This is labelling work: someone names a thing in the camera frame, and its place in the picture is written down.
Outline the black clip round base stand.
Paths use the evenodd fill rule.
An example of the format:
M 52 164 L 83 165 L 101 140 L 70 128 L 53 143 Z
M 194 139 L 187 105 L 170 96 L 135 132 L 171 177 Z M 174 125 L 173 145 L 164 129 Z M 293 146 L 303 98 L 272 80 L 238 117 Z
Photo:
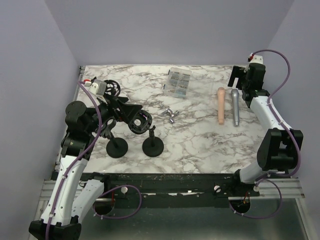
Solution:
M 108 139 L 109 142 L 106 145 L 106 153 L 114 159 L 123 157 L 128 151 L 128 143 L 121 137 L 115 137 L 112 133 L 112 129 L 116 126 L 117 121 L 115 119 L 108 120 L 101 129 L 100 136 Z

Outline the black tripod microphone stand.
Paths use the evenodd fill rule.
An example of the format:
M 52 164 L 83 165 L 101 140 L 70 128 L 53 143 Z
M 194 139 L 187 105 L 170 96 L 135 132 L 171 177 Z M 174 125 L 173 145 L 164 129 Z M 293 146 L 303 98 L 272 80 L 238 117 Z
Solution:
M 121 93 L 121 87 L 118 82 L 114 80 L 102 80 L 106 83 L 106 90 L 103 95 L 104 98 L 110 98 L 111 96 L 119 96 Z

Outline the grey mesh microphone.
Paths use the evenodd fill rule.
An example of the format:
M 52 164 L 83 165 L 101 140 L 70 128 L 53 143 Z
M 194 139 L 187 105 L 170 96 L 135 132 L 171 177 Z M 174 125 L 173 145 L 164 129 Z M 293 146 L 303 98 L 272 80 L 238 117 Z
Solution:
M 237 89 L 232 89 L 230 92 L 232 100 L 232 111 L 233 111 L 233 124 L 238 127 L 240 124 L 239 116 L 239 91 Z

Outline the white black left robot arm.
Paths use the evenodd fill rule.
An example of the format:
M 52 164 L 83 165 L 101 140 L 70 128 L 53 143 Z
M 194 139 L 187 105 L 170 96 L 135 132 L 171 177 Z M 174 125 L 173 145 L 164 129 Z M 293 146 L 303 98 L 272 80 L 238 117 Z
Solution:
M 29 233 L 38 240 L 77 240 L 82 222 L 98 197 L 110 194 L 107 177 L 95 173 L 79 195 L 81 176 L 99 137 L 111 138 L 117 122 L 130 124 L 142 110 L 140 104 L 129 104 L 128 98 L 106 96 L 100 104 L 87 107 L 73 101 L 65 109 L 66 135 L 61 143 L 57 179 L 48 204 L 39 220 L 32 221 Z

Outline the peach pink microphone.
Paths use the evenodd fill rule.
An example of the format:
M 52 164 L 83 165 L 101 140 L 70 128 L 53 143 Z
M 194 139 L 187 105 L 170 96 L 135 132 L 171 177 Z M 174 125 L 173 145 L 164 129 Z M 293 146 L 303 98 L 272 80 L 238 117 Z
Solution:
M 219 87 L 217 90 L 218 97 L 218 123 L 223 125 L 225 122 L 225 88 Z

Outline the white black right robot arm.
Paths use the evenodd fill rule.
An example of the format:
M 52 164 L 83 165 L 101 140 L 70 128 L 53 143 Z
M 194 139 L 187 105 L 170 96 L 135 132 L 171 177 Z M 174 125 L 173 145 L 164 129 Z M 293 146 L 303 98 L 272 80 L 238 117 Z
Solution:
M 255 113 L 265 136 L 257 150 L 256 161 L 236 171 L 238 179 L 230 183 L 230 191 L 241 196 L 248 184 L 268 176 L 289 176 L 289 170 L 297 170 L 301 163 L 301 147 L 304 135 L 293 129 L 276 110 L 270 93 L 263 89 L 266 67 L 262 63 L 250 63 L 247 67 L 233 66 L 229 87 L 242 92 L 242 99 Z

